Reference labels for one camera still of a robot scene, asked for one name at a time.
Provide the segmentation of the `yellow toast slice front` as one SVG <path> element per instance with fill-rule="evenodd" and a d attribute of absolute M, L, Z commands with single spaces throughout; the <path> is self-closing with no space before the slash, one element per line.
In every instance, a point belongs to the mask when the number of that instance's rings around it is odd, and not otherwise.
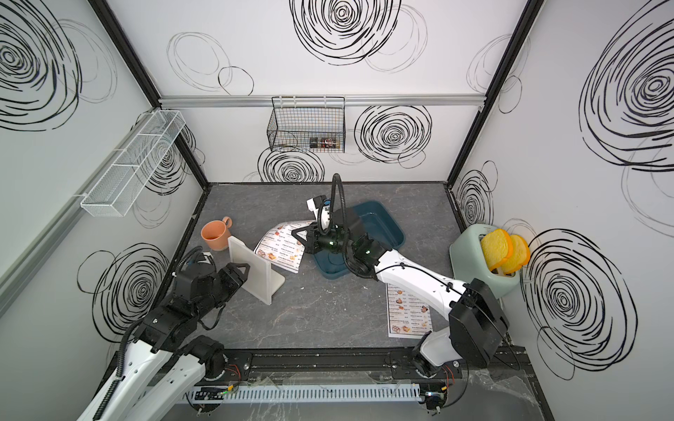
<path fill-rule="evenodd" d="M 514 242 L 503 229 L 486 234 L 480 245 L 489 271 L 500 268 L 514 253 Z"/>

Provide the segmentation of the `small items in basket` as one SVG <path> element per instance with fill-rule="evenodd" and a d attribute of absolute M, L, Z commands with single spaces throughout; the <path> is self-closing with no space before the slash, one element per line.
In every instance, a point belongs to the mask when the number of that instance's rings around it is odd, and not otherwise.
<path fill-rule="evenodd" d="M 309 140 L 310 149 L 325 150 L 325 149 L 338 149 L 340 147 L 340 142 L 334 138 L 326 137 L 311 137 Z"/>

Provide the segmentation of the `orange ceramic mug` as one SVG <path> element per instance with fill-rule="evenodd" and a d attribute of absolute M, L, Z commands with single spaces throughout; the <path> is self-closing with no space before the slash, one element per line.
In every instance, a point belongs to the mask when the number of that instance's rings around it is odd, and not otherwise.
<path fill-rule="evenodd" d="M 224 251 L 229 247 L 232 225 L 233 220 L 230 217 L 211 221 L 201 229 L 201 238 L 212 251 Z"/>

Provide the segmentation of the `aluminium wall rail back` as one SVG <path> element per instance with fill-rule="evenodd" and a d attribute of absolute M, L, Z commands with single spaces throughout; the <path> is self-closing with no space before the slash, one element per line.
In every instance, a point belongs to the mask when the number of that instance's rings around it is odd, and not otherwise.
<path fill-rule="evenodd" d="M 165 108 L 258 108 L 272 106 L 483 106 L 482 94 L 365 94 L 365 95 L 306 95 L 306 96 L 162 96 L 159 103 Z"/>

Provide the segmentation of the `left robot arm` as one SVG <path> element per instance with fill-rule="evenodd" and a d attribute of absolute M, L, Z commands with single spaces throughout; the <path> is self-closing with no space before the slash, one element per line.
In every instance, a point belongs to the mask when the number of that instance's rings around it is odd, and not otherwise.
<path fill-rule="evenodd" d="M 224 346 L 205 335 L 186 338 L 212 310 L 224 310 L 250 269 L 248 263 L 216 268 L 202 247 L 186 254 L 171 293 L 123 334 L 117 368 L 80 418 L 161 420 L 198 382 L 221 378 L 230 368 Z"/>

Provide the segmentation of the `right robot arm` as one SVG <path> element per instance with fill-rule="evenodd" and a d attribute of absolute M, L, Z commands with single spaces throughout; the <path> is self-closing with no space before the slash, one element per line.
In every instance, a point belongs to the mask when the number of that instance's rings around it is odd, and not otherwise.
<path fill-rule="evenodd" d="M 308 200 L 314 221 L 291 235 L 307 254 L 342 256 L 347 270 L 361 279 L 393 285 L 444 315 L 447 328 L 422 336 L 412 363 L 424 377 L 447 362 L 463 360 L 487 368 L 505 341 L 509 322 L 496 296 L 483 281 L 459 281 L 433 272 L 375 240 L 356 211 L 347 206 L 342 179 L 334 174 L 331 192 Z"/>

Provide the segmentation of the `mint green toaster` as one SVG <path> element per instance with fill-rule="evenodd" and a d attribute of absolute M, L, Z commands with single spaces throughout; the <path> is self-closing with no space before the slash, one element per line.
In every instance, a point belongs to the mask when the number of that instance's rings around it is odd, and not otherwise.
<path fill-rule="evenodd" d="M 495 230 L 495 226 L 484 224 L 469 226 L 449 247 L 449 260 L 455 279 L 472 282 L 477 278 L 490 287 L 495 298 L 500 299 L 520 286 L 521 273 L 498 275 L 488 269 L 481 240 Z"/>

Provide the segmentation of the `old dim sum menu sheet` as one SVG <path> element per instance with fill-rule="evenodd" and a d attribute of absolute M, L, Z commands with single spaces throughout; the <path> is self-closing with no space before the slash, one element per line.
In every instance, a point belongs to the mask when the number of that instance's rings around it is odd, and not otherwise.
<path fill-rule="evenodd" d="M 433 330 L 430 307 L 416 296 L 387 284 L 386 300 L 390 338 L 421 339 Z"/>

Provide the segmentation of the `black corner frame post left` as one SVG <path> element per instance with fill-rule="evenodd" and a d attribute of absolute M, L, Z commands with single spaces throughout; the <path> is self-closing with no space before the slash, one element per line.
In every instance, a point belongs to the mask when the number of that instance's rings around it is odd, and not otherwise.
<path fill-rule="evenodd" d="M 136 54 L 133 49 L 131 42 L 128 40 L 128 37 L 121 24 L 119 24 L 119 21 L 108 2 L 105 0 L 89 0 L 88 3 L 93 12 L 95 12 L 109 38 L 112 40 L 124 63 L 126 63 L 126 66 L 130 70 L 145 98 L 147 98 L 149 104 L 153 108 L 160 108 L 161 95 L 158 89 L 156 89 L 156 85 L 152 81 L 149 73 L 147 73 L 147 70 L 141 63 L 138 54 Z M 207 181 L 201 166 L 197 163 L 194 154 L 191 152 L 184 135 L 180 134 L 177 137 L 176 143 L 179 153 L 191 170 L 193 176 L 196 178 L 200 188 L 203 191 L 207 191 L 210 184 Z"/>

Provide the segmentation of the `yellow toast slice back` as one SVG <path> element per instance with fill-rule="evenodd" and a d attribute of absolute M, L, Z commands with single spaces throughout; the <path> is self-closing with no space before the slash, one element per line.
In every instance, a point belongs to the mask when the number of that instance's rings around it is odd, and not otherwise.
<path fill-rule="evenodd" d="M 508 261 L 500 267 L 500 271 L 504 275 L 512 275 L 526 266 L 531 256 L 526 240 L 517 234 L 511 235 L 510 238 L 514 246 L 514 252 Z"/>

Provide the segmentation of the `black corner frame post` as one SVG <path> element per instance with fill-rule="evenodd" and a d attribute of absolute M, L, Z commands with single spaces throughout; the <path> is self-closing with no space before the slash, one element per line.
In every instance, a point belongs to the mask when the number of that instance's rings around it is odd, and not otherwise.
<path fill-rule="evenodd" d="M 149 73 L 147 73 L 147 70 L 141 63 L 138 54 L 136 54 L 133 49 L 131 42 L 128 40 L 128 37 L 121 24 L 119 24 L 119 21 L 108 2 L 105 0 L 89 0 L 88 3 L 93 12 L 95 12 L 109 38 L 112 40 L 124 63 L 126 63 L 126 66 L 130 70 L 145 98 L 147 98 L 149 104 L 153 108 L 160 108 L 161 95 L 158 89 L 156 89 L 156 85 L 152 81 Z M 207 191 L 210 184 L 207 181 L 201 166 L 197 163 L 194 154 L 191 152 L 184 135 L 180 134 L 177 137 L 176 143 L 179 153 L 191 170 L 193 176 L 196 178 L 200 188 L 203 191 Z"/>
<path fill-rule="evenodd" d="M 543 5 L 543 0 L 529 0 L 526 2 L 514 32 L 507 44 L 507 48 L 498 63 L 495 75 L 491 79 L 491 83 L 485 93 L 484 106 L 473 120 L 463 145 L 459 150 L 458 156 L 456 157 L 455 163 L 451 168 L 451 172 L 447 179 L 447 187 L 449 189 L 454 187 L 466 161 L 468 161 L 470 153 L 477 143 L 479 134 L 482 132 L 486 120 L 491 114 L 491 110 L 498 99 L 498 95 L 500 94 L 510 71 L 513 69 L 514 63 L 519 57 L 521 49 L 528 38 L 531 28 L 535 24 L 535 20 Z"/>

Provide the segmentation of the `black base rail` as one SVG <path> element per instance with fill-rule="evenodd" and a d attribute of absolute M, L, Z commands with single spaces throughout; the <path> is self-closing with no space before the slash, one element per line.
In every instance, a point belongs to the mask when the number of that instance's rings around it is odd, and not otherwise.
<path fill-rule="evenodd" d="M 376 383 L 440 384 L 479 371 L 477 367 L 467 368 L 462 360 L 452 360 L 424 376 L 412 362 L 414 352 L 410 347 L 228 349 L 225 356 L 228 362 L 221 378 L 202 380 L 199 386 L 251 385 L 265 378 L 279 383 L 294 375 L 300 380 L 364 375 Z"/>

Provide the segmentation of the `white menu holder stand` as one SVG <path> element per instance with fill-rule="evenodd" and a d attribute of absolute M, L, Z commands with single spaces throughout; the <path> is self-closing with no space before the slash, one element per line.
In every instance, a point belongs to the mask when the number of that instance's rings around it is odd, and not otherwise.
<path fill-rule="evenodd" d="M 271 305 L 273 296 L 284 285 L 285 277 L 273 270 L 269 261 L 250 250 L 236 237 L 231 236 L 228 239 L 228 249 L 231 263 L 239 267 L 247 265 L 249 268 L 243 289 L 265 305 Z"/>

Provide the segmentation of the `black corner frame post right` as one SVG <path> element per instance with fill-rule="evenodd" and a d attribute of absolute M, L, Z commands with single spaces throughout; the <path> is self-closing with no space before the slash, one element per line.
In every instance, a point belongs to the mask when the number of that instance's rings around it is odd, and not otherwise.
<path fill-rule="evenodd" d="M 470 153 L 477 143 L 479 134 L 482 132 L 486 120 L 491 114 L 491 110 L 498 99 L 498 95 L 500 94 L 510 71 L 513 69 L 514 63 L 519 57 L 521 49 L 528 38 L 531 28 L 535 24 L 535 20 L 543 5 L 543 0 L 529 0 L 526 2 L 514 32 L 507 44 L 507 48 L 498 63 L 495 75 L 491 79 L 491 83 L 485 93 L 484 106 L 473 120 L 463 145 L 459 150 L 458 156 L 456 157 L 455 163 L 451 168 L 451 172 L 447 179 L 447 187 L 449 189 L 454 187 L 466 161 L 468 161 Z"/>

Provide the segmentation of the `aluminium wall rail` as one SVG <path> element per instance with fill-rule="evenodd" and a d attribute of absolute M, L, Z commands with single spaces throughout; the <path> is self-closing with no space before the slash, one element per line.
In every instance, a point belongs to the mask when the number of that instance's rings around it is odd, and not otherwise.
<path fill-rule="evenodd" d="M 483 106 L 482 94 L 365 94 L 365 95 L 306 95 L 306 96 L 162 96 L 159 103 L 165 108 L 258 108 L 272 106 Z"/>
<path fill-rule="evenodd" d="M 19 255 L 1 276 L 1 317 L 16 303 L 28 284 L 40 272 L 54 251 L 67 238 L 72 229 L 84 215 L 80 203 L 105 172 L 112 166 L 117 156 L 132 142 L 135 133 L 159 111 L 158 107 L 142 112 L 131 130 L 108 154 L 97 169 L 86 179 L 84 184 L 68 199 L 59 212 L 39 232 L 37 237 Z"/>

